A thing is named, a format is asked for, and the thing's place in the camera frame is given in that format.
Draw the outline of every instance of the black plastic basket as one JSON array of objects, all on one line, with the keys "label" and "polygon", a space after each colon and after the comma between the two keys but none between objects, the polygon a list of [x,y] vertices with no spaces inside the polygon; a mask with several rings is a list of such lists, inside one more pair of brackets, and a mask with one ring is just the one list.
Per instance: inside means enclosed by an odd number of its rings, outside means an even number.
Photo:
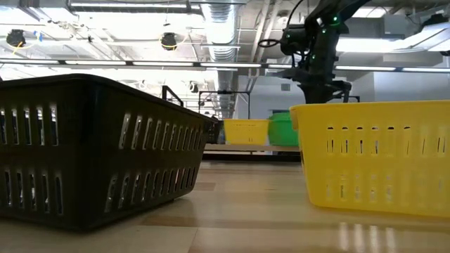
[{"label": "black plastic basket", "polygon": [[89,229],[192,191],[213,119],[85,74],[0,85],[0,216]]},{"label": "black plastic basket", "polygon": [[219,143],[219,135],[220,130],[224,127],[224,121],[220,120],[210,126],[208,129],[208,140],[206,143],[209,144],[218,144]]}]

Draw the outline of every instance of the basket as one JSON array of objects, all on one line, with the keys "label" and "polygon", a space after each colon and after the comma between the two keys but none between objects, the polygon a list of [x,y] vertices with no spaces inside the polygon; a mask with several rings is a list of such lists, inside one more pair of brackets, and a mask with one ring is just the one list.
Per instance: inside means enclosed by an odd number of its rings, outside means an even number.
[{"label": "basket", "polygon": [[212,124],[208,129],[208,139],[206,143],[209,144],[218,144],[219,143],[219,135],[220,130],[224,127],[224,121],[219,120],[217,123]]},{"label": "basket", "polygon": [[269,120],[225,119],[225,138],[229,144],[265,145]]},{"label": "basket", "polygon": [[0,86],[0,216],[89,229],[192,191],[213,123],[84,74]]},{"label": "basket", "polygon": [[289,112],[276,113],[269,119],[270,145],[298,147],[298,133],[293,130]]},{"label": "basket", "polygon": [[450,101],[297,105],[309,199],[450,217]]}]

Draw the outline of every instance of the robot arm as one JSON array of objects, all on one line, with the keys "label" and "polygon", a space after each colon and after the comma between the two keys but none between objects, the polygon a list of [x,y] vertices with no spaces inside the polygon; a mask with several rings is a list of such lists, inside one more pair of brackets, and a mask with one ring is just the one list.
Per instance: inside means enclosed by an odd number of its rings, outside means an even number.
[{"label": "robot arm", "polygon": [[[340,35],[349,32],[344,22],[369,1],[320,0],[304,25],[288,24],[283,30],[281,51],[292,56],[292,69],[285,71],[283,78],[300,83],[307,103],[326,103],[337,92],[344,95],[344,102],[348,101],[351,84],[333,81],[334,62],[339,60],[336,46]],[[302,56],[297,66],[294,54]]]}]

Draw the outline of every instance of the ceiling duct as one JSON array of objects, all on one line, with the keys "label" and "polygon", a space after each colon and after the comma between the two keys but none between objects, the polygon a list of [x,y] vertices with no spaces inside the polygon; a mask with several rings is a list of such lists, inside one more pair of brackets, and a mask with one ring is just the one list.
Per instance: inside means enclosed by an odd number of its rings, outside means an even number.
[{"label": "ceiling duct", "polygon": [[[212,61],[233,62],[236,61],[237,49],[224,46],[234,44],[236,41],[237,10],[238,6],[233,4],[202,4],[205,16],[206,37],[209,44],[221,44],[210,47]],[[219,90],[236,91],[237,84],[233,83],[233,72],[217,71]],[[230,118],[233,113],[229,110],[230,100],[219,96],[219,104],[223,118]]]},{"label": "ceiling duct", "polygon": [[69,9],[73,12],[99,12],[99,13],[176,13],[202,15],[198,5],[186,4],[135,4],[116,1],[71,1]]}]

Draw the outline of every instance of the wooden surface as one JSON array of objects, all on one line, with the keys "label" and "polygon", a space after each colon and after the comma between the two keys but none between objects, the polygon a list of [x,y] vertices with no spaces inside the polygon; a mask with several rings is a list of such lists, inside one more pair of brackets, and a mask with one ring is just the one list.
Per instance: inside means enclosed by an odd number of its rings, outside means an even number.
[{"label": "wooden surface", "polygon": [[299,152],[298,147],[281,147],[272,145],[222,145],[206,144],[207,151],[284,151]]},{"label": "wooden surface", "polygon": [[448,253],[450,221],[319,209],[298,164],[203,163],[189,195],[89,234],[0,219],[8,253]]}]

